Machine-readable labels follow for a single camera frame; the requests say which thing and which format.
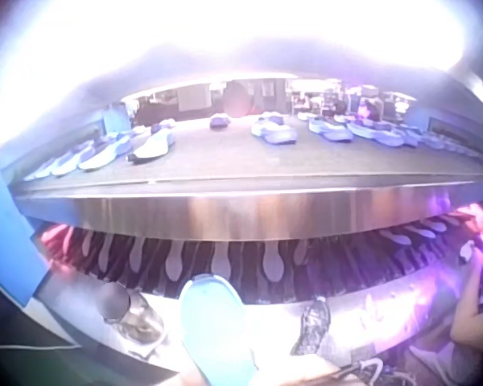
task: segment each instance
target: shoe display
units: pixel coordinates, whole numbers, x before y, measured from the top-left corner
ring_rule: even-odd
[[[376,133],[372,121],[367,119],[365,119],[365,123],[358,119],[351,121],[347,124],[347,127],[354,135],[366,139],[374,139],[374,134]]]
[[[419,140],[415,136],[410,135],[406,130],[394,127],[392,129],[392,133],[400,135],[402,137],[404,141],[404,146],[409,146],[409,147],[419,146]]]
[[[337,120],[324,117],[310,119],[309,130],[333,142],[350,142],[354,137],[345,127],[345,120],[342,121],[341,117]]]
[[[80,150],[74,152],[70,159],[54,168],[51,172],[52,175],[56,177],[67,175],[68,173],[73,172],[81,162],[84,162],[95,155],[97,148],[93,144],[93,141],[87,141],[83,145],[85,146],[79,146]]]
[[[179,302],[184,347],[208,384],[247,386],[257,368],[235,289],[222,277],[198,275],[186,283]]]
[[[299,340],[291,355],[316,354],[331,325],[331,314],[324,297],[317,297],[300,319]]]
[[[224,129],[229,126],[230,122],[231,120],[227,114],[214,114],[211,118],[209,118],[209,128]]]
[[[255,137],[271,145],[292,145],[297,142],[297,132],[288,125],[278,125],[273,121],[258,119],[250,129]]]
[[[389,147],[400,147],[404,145],[404,138],[398,133],[386,130],[376,130],[374,140]]]
[[[301,121],[309,121],[310,119],[315,118],[316,115],[313,113],[298,113],[297,118]]]
[[[151,133],[155,134],[162,129],[173,129],[175,127],[174,119],[165,119],[156,125],[152,125]]]
[[[147,141],[127,155],[127,161],[138,164],[152,161],[168,153],[170,146],[175,142],[174,134],[170,129],[161,129],[152,134]]]
[[[81,162],[78,167],[81,170],[91,171],[100,169],[101,167],[110,164],[118,156],[123,155],[132,150],[132,144],[130,143],[130,137],[125,135],[118,135],[116,140],[109,143],[105,149],[96,153],[89,160]]]
[[[424,134],[422,136],[422,142],[435,150],[442,150],[444,148],[444,143],[431,134]]]
[[[273,112],[264,112],[261,114],[260,119],[264,119],[270,122],[277,123],[278,125],[284,125],[284,116],[280,113],[277,113],[275,111]]]

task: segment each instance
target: shelf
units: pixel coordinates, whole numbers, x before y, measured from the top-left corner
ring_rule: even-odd
[[[21,183],[26,216],[103,232],[183,240],[273,240],[362,232],[483,199],[483,162],[461,154],[332,143],[308,131],[293,146],[250,134],[255,117],[214,132],[179,122],[170,153],[133,166]],[[146,137],[133,140],[140,146]]]

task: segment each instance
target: blue shoe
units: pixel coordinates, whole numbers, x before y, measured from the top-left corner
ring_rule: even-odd
[[[374,140],[382,145],[390,147],[400,147],[404,145],[404,139],[401,135],[386,130],[376,130],[374,133]]]
[[[224,129],[229,126],[231,120],[227,114],[214,114],[209,118],[210,129]]]
[[[350,142],[353,140],[353,133],[345,127],[344,123],[335,121],[335,119],[326,120],[322,117],[311,119],[309,121],[309,129],[311,132],[319,134],[329,141]]]
[[[310,119],[315,118],[316,115],[313,113],[298,113],[297,118],[301,121],[309,121]]]
[[[405,146],[409,147],[417,147],[419,145],[419,141],[415,138],[409,135],[406,131],[393,128],[392,133],[400,135],[404,141]]]
[[[365,125],[363,121],[355,120],[347,124],[348,129],[358,137],[366,139],[374,139],[374,134],[376,130],[371,128],[369,125]]]
[[[258,119],[250,132],[271,145],[293,145],[297,142],[297,132],[288,125],[278,125],[273,121]]]
[[[156,125],[152,125],[151,133],[155,134],[162,129],[173,129],[175,127],[174,119],[165,119]]]
[[[174,144],[174,134],[170,129],[161,129],[152,134],[147,141],[127,155],[127,161],[139,164],[152,161],[168,153],[170,146]]]
[[[224,278],[204,274],[184,286],[180,323],[188,354],[212,386],[247,386],[256,374],[246,311]]]
[[[261,114],[261,116],[259,117],[259,119],[261,120],[267,120],[267,121],[270,121],[270,122],[274,122],[278,125],[284,125],[284,117],[282,114],[280,113],[276,113],[275,111],[273,112],[264,112],[263,114]]]
[[[422,142],[435,150],[442,150],[444,148],[444,143],[430,134],[424,134],[422,136]]]
[[[130,143],[130,136],[118,135],[116,141],[107,143],[105,149],[97,152],[87,161],[81,162],[78,167],[86,171],[100,169],[103,166],[109,165],[118,156],[128,153],[131,150],[132,144]]]

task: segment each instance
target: blue wall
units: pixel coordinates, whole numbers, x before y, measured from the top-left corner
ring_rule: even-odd
[[[0,287],[26,306],[48,271],[31,241],[34,232],[10,196],[0,172]]]
[[[104,110],[104,128],[106,133],[119,133],[130,130],[130,119],[124,104],[110,105]]]

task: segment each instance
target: shoe insole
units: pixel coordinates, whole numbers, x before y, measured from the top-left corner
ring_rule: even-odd
[[[222,277],[199,275],[180,295],[184,346],[212,386],[246,386],[255,375],[246,312]]]

